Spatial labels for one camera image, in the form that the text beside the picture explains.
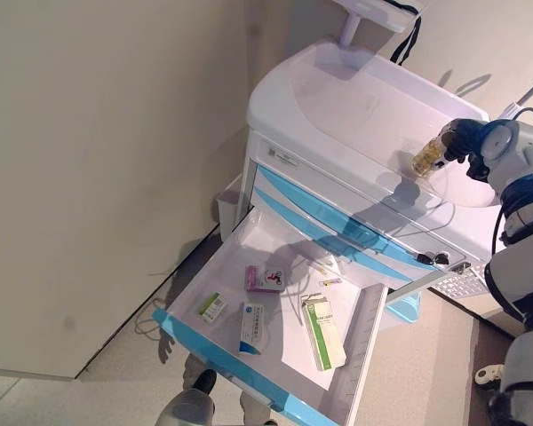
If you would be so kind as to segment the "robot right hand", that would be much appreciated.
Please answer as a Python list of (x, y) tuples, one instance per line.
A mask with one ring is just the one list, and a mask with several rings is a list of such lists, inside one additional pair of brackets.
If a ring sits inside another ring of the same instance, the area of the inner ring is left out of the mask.
[(456, 119), (448, 123), (439, 134), (445, 146), (443, 156), (446, 161), (462, 163), (468, 158), (471, 164), (484, 166), (481, 147), (492, 128), (489, 122), (472, 119)]

